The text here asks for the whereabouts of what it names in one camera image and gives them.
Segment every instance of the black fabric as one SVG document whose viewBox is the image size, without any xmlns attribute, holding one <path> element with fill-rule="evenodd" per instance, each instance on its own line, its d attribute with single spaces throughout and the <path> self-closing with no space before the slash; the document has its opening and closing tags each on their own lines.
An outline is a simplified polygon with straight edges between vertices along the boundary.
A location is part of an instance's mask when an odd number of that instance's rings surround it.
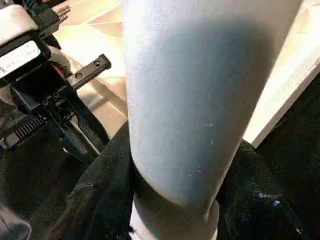
<svg viewBox="0 0 320 240">
<path fill-rule="evenodd" d="M 320 75 L 257 151 L 312 239 L 320 239 Z"/>
<path fill-rule="evenodd" d="M 320 238 L 320 75 L 254 149 L 242 142 L 217 199 L 220 240 Z"/>
<path fill-rule="evenodd" d="M 0 101 L 0 137 L 28 118 Z M 0 202 L 31 224 L 31 240 L 43 240 L 44 231 L 63 213 L 67 195 L 86 169 L 44 127 L 0 157 Z"/>
<path fill-rule="evenodd" d="M 47 240 L 126 240 L 134 195 L 125 123 L 81 176 Z"/>
<path fill-rule="evenodd" d="M 221 206 L 218 239 L 309 240 L 283 188 L 263 158 L 245 141 L 240 144 L 217 200 Z"/>
</svg>

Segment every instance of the screw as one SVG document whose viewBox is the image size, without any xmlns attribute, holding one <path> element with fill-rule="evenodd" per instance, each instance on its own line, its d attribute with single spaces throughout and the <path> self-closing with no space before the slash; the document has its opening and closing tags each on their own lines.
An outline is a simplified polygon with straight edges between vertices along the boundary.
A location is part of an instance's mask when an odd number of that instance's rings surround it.
<svg viewBox="0 0 320 240">
<path fill-rule="evenodd" d="M 96 67 L 99 67 L 101 65 L 101 62 L 99 60 L 96 60 L 93 62 L 93 64 L 96 66 Z"/>
<path fill-rule="evenodd" d="M 43 105 L 43 106 L 48 106 L 48 105 L 49 105 L 48 100 L 43 100 L 43 101 L 42 101 L 42 105 Z"/>
<path fill-rule="evenodd" d="M 83 75 L 82 75 L 81 72 L 79 72 L 79 73 L 77 73 L 77 74 L 75 75 L 75 78 L 76 78 L 76 79 L 81 79 L 82 77 L 83 77 Z"/>
<path fill-rule="evenodd" d="M 60 94 L 59 94 L 58 92 L 54 92 L 54 93 L 52 94 L 52 96 L 53 96 L 55 99 L 57 99 L 57 98 L 60 97 Z"/>
</svg>

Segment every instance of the gray cylindrical post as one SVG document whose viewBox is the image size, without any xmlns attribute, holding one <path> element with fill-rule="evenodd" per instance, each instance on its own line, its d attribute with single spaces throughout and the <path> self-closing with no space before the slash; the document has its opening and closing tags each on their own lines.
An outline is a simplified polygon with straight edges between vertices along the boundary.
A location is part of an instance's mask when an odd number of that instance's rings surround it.
<svg viewBox="0 0 320 240">
<path fill-rule="evenodd" d="M 131 152 L 161 198 L 210 208 L 300 4 L 124 0 Z"/>
</svg>

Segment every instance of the black cloth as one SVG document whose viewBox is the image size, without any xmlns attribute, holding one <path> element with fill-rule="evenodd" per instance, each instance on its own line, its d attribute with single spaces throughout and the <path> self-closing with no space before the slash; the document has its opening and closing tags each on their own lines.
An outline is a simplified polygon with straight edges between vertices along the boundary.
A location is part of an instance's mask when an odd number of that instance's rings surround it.
<svg viewBox="0 0 320 240">
<path fill-rule="evenodd" d="M 320 239 L 320 74 L 258 147 L 312 239 Z"/>
</svg>

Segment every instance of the white label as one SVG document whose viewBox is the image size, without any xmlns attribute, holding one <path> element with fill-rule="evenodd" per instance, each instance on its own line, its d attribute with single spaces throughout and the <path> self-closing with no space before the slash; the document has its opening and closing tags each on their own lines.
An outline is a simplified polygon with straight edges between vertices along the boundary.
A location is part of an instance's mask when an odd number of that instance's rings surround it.
<svg viewBox="0 0 320 240">
<path fill-rule="evenodd" d="M 0 79 L 35 59 L 40 53 L 37 44 L 34 41 L 28 41 L 0 57 Z"/>
</svg>

